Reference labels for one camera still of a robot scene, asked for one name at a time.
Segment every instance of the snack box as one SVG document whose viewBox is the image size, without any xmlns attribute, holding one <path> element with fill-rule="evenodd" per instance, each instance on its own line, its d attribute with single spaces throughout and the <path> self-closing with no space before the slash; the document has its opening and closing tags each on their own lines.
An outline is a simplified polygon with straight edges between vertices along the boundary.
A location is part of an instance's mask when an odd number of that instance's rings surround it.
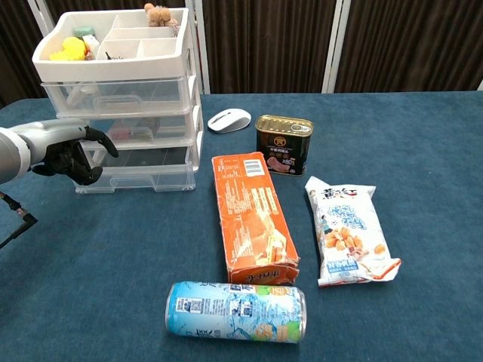
<svg viewBox="0 0 483 362">
<path fill-rule="evenodd" d="M 261 152 L 212 158 L 228 281 L 292 284 L 299 256 Z"/>
</svg>

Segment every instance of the blue tablecloth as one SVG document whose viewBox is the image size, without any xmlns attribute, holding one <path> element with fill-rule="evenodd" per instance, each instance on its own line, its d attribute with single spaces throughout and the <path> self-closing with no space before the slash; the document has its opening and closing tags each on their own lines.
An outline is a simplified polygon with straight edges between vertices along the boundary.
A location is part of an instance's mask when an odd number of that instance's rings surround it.
<svg viewBox="0 0 483 362">
<path fill-rule="evenodd" d="M 27 174 L 0 190 L 39 219 L 0 252 L 0 360 L 483 360 L 483 92 L 245 94 L 202 99 L 249 128 L 207 132 L 192 192 L 77 195 L 65 176 Z M 164 326 L 175 281 L 225 281 L 211 157 L 256 149 L 262 114 L 315 123 L 306 175 L 272 175 L 301 257 L 299 345 L 187 339 Z M 55 118 L 48 100 L 0 111 L 0 126 Z M 317 288 L 310 175 L 376 185 L 391 254 L 385 284 Z M 0 205 L 0 239 L 18 227 Z"/>
</svg>

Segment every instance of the black cable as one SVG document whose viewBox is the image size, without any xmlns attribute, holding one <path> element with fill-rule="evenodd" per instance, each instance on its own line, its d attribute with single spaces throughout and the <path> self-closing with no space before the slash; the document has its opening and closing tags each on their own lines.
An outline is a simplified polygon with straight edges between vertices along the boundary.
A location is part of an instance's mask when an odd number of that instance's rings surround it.
<svg viewBox="0 0 483 362">
<path fill-rule="evenodd" d="M 2 249 L 5 245 L 7 245 L 12 240 L 14 240 L 18 236 L 26 232 L 28 229 L 30 229 L 37 222 L 37 219 L 27 210 L 23 209 L 22 205 L 20 205 L 20 202 L 15 201 L 7 194 L 0 192 L 0 199 L 5 201 L 10 207 L 10 209 L 15 211 L 17 215 L 21 217 L 22 220 L 24 221 L 24 223 L 17 230 L 15 230 L 6 240 L 4 240 L 0 244 L 0 249 Z"/>
</svg>

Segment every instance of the plastic drawer organizer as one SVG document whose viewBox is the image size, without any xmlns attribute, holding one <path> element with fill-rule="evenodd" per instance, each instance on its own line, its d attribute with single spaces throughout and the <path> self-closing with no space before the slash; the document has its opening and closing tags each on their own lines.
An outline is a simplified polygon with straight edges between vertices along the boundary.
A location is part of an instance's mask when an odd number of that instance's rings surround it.
<svg viewBox="0 0 483 362">
<path fill-rule="evenodd" d="M 78 193 L 195 188 L 204 135 L 188 9 L 170 9 L 175 30 L 147 26 L 144 10 L 65 13 L 32 61 L 58 118 L 82 118 L 112 139 L 119 158 L 83 142 L 100 179 Z M 76 26 L 93 26 L 96 60 L 51 61 Z M 122 59 L 108 60 L 111 57 Z"/>
</svg>

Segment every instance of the snack bag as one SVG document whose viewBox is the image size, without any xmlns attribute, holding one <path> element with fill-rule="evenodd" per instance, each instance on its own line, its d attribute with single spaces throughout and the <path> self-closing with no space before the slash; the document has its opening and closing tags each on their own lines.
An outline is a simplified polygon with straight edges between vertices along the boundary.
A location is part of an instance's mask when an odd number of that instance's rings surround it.
<svg viewBox="0 0 483 362">
<path fill-rule="evenodd" d="M 261 152 L 212 158 L 230 283 L 292 284 L 299 256 Z"/>
<path fill-rule="evenodd" d="M 375 186 L 331 186 L 311 176 L 305 190 L 321 255 L 318 285 L 391 281 L 400 259 L 389 254 L 371 201 Z"/>
</svg>

